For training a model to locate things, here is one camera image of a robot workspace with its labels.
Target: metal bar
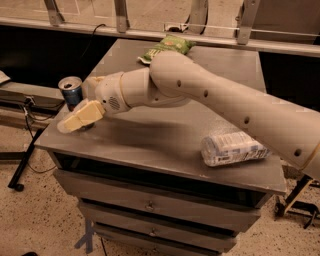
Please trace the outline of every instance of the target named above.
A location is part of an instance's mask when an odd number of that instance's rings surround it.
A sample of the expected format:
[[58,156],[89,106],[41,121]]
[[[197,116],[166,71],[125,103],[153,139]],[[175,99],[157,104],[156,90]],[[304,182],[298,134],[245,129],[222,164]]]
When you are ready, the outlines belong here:
[[15,189],[16,186],[18,185],[18,181],[20,179],[20,176],[23,173],[24,168],[26,167],[26,165],[27,165],[27,163],[29,161],[29,158],[30,158],[30,156],[31,156],[31,154],[32,154],[32,152],[34,150],[34,143],[39,138],[39,136],[41,135],[42,132],[43,132],[43,130],[39,129],[36,132],[35,136],[33,137],[33,139],[31,141],[26,153],[23,155],[23,158],[21,159],[21,162],[20,162],[17,170],[15,171],[15,173],[14,173],[14,175],[13,175],[13,177],[12,177],[12,179],[11,179],[9,185],[8,185],[9,188]]
[[192,0],[188,32],[202,34],[208,20],[208,0]]
[[58,5],[55,0],[44,0],[48,15],[49,21],[52,26],[59,26],[60,24],[64,23],[64,18],[58,9]]
[[245,0],[244,13],[242,15],[240,30],[238,32],[238,44],[247,44],[251,35],[254,20],[260,5],[260,0]]
[[125,33],[130,27],[126,0],[114,0],[117,15],[117,31]]
[[1,152],[0,160],[21,160],[24,152]]
[[278,216],[283,217],[292,207],[292,205],[298,200],[298,197],[304,190],[312,183],[313,179],[308,175],[304,175],[298,182],[297,186],[292,190],[290,195],[286,198],[286,205],[282,205],[278,211]]
[[[82,34],[91,34],[95,26],[82,25],[73,23],[64,23],[59,27],[51,26],[47,21],[36,21],[36,20],[23,20],[15,18],[4,18],[0,17],[0,25],[15,26],[15,27],[27,27],[36,29],[47,29],[54,31],[64,31]],[[130,38],[140,39],[148,41],[159,41],[166,36],[166,32],[153,32],[153,31],[140,31],[140,30],[128,30],[126,33],[119,33],[116,28],[101,27],[96,32],[97,35],[101,36],[113,36],[117,38]],[[249,40],[246,45],[239,45],[237,40],[234,38],[217,38],[207,36],[195,36],[186,34],[177,34],[188,40],[197,42],[199,46],[211,46],[211,47],[224,47],[238,50],[247,51],[261,51],[281,54],[293,54],[309,57],[320,57],[320,46],[316,45],[304,45],[295,43],[283,43],[283,42],[272,42],[263,40]]]

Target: drawer handle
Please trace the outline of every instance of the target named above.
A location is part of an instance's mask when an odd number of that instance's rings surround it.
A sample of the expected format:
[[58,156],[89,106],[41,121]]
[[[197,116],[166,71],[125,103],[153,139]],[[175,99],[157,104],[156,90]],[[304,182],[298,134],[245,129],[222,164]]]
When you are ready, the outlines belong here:
[[149,236],[152,236],[152,237],[156,237],[156,236],[157,236],[156,231],[155,231],[154,228],[153,228],[152,231],[149,233]]
[[149,201],[149,204],[146,205],[146,209],[147,209],[149,212],[153,212],[153,211],[154,211],[152,201]]

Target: metal stand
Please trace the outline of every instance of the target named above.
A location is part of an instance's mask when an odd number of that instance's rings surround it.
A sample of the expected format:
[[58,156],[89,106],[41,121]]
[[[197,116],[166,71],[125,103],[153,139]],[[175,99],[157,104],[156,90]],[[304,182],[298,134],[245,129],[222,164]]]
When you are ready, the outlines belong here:
[[93,243],[92,236],[94,234],[91,221],[85,219],[85,234],[83,237],[74,245],[76,249],[80,249],[80,247],[86,244],[86,254],[93,252]]
[[18,181],[29,161],[30,156],[32,155],[32,152],[34,150],[34,143],[39,138],[42,132],[43,132],[42,129],[37,130],[26,152],[1,152],[0,153],[0,160],[21,160],[17,170],[15,171],[14,175],[11,178],[11,181],[9,182],[9,185],[8,185],[9,188],[12,188],[19,192],[23,191],[24,185],[18,183]]
[[[304,175],[302,179],[297,183],[297,186],[292,190],[291,194],[286,198],[285,205],[281,204],[279,198],[277,198],[278,202],[276,204],[276,216],[283,217],[286,213],[291,213],[310,217],[310,220],[304,225],[304,229],[308,228],[313,223],[314,219],[319,219],[318,215],[320,214],[320,211],[315,204],[297,201],[299,195],[309,186],[320,188],[320,185],[315,184],[315,181],[312,178]],[[290,208],[309,212],[310,215],[289,211]]]

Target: can lid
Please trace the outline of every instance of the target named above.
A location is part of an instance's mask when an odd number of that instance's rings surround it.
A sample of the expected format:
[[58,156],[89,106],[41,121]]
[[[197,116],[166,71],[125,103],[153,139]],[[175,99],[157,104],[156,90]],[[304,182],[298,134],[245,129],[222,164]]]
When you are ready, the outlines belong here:
[[76,76],[68,76],[60,80],[58,86],[60,90],[73,90],[81,86],[82,80]]

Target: snack bag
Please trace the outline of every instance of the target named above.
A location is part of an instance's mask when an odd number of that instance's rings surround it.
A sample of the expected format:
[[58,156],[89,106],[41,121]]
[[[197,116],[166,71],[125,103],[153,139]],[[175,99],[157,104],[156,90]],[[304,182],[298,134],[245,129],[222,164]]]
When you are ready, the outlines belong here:
[[138,59],[144,64],[150,64],[153,57],[161,51],[176,51],[187,54],[195,44],[195,42],[191,42],[181,37],[167,35],[160,43],[149,49],[143,56],[138,57]]

